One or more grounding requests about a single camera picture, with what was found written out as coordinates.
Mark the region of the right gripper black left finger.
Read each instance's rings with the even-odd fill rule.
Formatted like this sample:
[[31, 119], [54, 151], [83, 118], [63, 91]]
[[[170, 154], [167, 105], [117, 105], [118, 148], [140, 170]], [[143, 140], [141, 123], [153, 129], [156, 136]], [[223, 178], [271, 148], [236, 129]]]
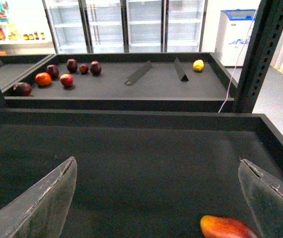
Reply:
[[58, 238], [72, 202], [77, 161], [70, 157], [0, 209], [0, 238]]

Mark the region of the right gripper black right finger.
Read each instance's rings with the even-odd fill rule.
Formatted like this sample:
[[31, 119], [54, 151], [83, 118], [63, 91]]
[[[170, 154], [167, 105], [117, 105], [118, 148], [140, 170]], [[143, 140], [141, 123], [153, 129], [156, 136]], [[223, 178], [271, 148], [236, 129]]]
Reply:
[[238, 178], [243, 196], [262, 238], [283, 238], [283, 181], [247, 159]]

